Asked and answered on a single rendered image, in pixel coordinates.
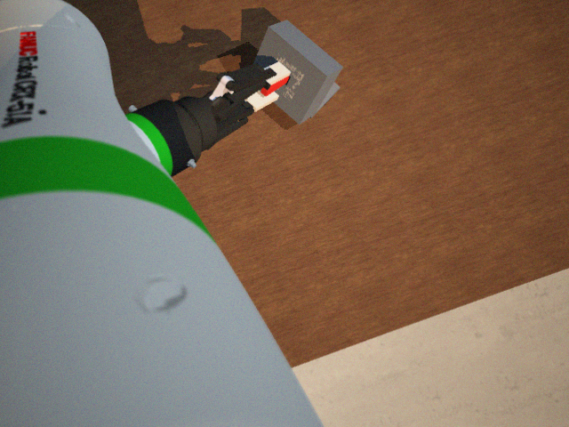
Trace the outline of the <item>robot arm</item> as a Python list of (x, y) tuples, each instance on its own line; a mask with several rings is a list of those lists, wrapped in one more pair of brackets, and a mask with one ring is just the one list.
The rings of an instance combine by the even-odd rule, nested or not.
[(0, 0), (0, 427), (324, 427), (172, 179), (194, 120), (112, 86), (76, 7)]

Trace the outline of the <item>grey sloped panel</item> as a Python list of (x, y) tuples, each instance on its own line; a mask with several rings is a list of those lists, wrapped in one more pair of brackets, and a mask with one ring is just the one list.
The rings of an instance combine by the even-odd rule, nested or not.
[(274, 103), (299, 125), (340, 90), (334, 81), (342, 65), (288, 20), (268, 26), (254, 61), (263, 68), (277, 62), (291, 74), (288, 82), (275, 90), (279, 97)]

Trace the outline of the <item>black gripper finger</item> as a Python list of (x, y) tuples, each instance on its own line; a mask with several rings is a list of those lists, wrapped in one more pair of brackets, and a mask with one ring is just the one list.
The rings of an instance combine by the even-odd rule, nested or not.
[[(279, 95), (276, 94), (275, 92), (265, 97), (260, 91), (261, 90), (259, 90), (257, 93), (255, 93), (245, 101), (241, 102), (238, 105), (237, 110), (228, 115), (226, 121), (217, 124), (218, 137), (215, 143), (222, 140), (229, 134), (233, 133), (235, 130), (242, 127), (243, 125), (247, 124), (249, 120), (247, 117), (252, 115), (253, 112), (256, 112), (257, 110), (262, 109), (263, 107), (269, 105), (271, 102), (276, 101), (279, 97)], [(239, 122), (237, 120), (239, 120)]]
[(214, 101), (217, 97), (225, 93), (224, 96), (230, 101), (231, 105), (219, 112), (217, 118), (223, 121), (230, 113), (237, 109), (239, 103), (263, 87), (268, 90), (272, 84), (290, 76), (290, 74), (291, 71), (280, 62), (269, 66), (268, 69), (262, 68), (258, 63), (254, 63), (229, 73), (220, 72), (218, 76), (216, 76), (219, 84), (212, 96), (210, 96), (210, 99)]

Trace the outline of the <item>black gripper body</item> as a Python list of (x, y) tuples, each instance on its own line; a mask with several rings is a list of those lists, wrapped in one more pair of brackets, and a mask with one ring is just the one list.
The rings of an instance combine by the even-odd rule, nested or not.
[(210, 96), (212, 96), (213, 92), (214, 91), (208, 92), (203, 98), (187, 96), (174, 101), (184, 108), (194, 120), (200, 133), (202, 152), (210, 148), (216, 142), (218, 136), (217, 124), (227, 120), (220, 121), (217, 115), (231, 105), (230, 101), (224, 95), (212, 101)]

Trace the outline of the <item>red peg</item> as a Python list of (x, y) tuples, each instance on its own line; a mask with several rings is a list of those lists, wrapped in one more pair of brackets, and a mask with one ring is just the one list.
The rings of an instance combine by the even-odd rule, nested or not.
[(283, 80), (281, 80), (281, 81), (279, 81), (279, 82), (277, 82), (277, 83), (271, 85), (268, 90), (262, 88), (260, 92), (261, 92), (264, 96), (268, 96), (269, 94), (271, 94), (272, 92), (274, 92), (276, 89), (278, 89), (278, 88), (281, 87), (282, 85), (286, 84), (286, 83), (288, 82), (289, 78), (290, 78), (290, 77), (287, 77), (287, 78), (285, 78), (285, 79), (283, 79)]

